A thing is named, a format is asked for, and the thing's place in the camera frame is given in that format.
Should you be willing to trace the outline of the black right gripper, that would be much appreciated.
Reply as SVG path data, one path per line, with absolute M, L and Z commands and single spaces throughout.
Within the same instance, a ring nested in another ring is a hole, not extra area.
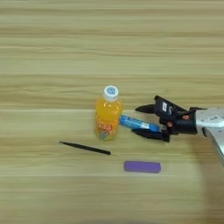
M 161 123 L 164 125 L 162 131 L 151 131 L 150 129 L 133 129 L 132 132 L 140 137 L 162 140 L 164 142 L 170 141 L 171 135 L 178 134 L 197 134 L 196 129 L 196 111 L 200 108 L 192 107 L 185 110 L 179 107 L 171 108 L 169 115 L 162 115 Z M 154 114 L 155 105 L 148 104 L 136 108 L 137 112 L 145 114 Z

